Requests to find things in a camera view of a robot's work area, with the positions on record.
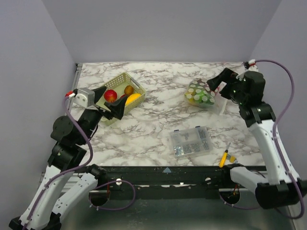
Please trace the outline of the green bell pepper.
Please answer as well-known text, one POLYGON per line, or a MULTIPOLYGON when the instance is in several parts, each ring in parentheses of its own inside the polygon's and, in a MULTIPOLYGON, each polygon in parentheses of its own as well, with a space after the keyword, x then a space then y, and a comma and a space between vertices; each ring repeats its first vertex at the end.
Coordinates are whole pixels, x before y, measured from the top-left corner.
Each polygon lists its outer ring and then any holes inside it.
POLYGON ((207 91, 197 90, 194 95, 195 104, 199 107, 205 107, 215 104, 215 99, 207 91))

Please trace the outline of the clear zip top bag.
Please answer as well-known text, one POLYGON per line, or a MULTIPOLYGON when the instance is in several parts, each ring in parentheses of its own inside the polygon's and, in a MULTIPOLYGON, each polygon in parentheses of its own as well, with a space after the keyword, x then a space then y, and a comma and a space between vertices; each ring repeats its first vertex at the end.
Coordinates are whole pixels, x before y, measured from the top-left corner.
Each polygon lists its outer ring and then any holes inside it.
POLYGON ((224 83, 215 90, 211 90, 205 79, 195 78, 189 83, 184 97, 193 106, 221 115, 227 103, 227 100, 220 95, 223 87, 224 83))

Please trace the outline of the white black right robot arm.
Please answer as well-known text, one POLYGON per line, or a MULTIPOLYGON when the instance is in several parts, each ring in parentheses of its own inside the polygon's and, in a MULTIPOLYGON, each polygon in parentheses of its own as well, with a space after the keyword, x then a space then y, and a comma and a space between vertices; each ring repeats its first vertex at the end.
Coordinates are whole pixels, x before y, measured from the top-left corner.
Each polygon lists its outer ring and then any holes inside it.
POLYGON ((242 74, 225 68, 219 75, 207 81, 215 91, 221 83, 222 97, 239 106, 240 116, 253 134, 263 160, 267 177, 253 173, 241 164, 223 167, 223 186, 230 188, 240 184, 255 196, 263 209, 295 205, 307 194, 307 182, 293 168, 277 133, 277 118, 272 107, 263 101, 264 76, 257 71, 247 70, 242 74))

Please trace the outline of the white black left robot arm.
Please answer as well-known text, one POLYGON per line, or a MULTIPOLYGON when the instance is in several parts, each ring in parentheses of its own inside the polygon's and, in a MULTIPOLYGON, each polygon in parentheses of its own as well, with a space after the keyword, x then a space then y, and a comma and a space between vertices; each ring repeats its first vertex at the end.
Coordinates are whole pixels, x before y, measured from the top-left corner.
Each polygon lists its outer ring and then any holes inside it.
POLYGON ((106 172, 93 164, 71 189, 61 194, 62 189, 75 171, 85 167, 93 158, 90 138, 95 133, 102 117, 121 119, 127 96, 106 101, 104 109, 96 103, 106 93, 102 86, 94 90, 87 88, 68 92, 64 101, 72 100, 85 108, 79 120, 69 111, 53 124, 51 138, 56 141, 47 161, 44 178, 26 211, 12 219, 12 230, 59 230, 67 214, 93 188, 106 185, 106 172))

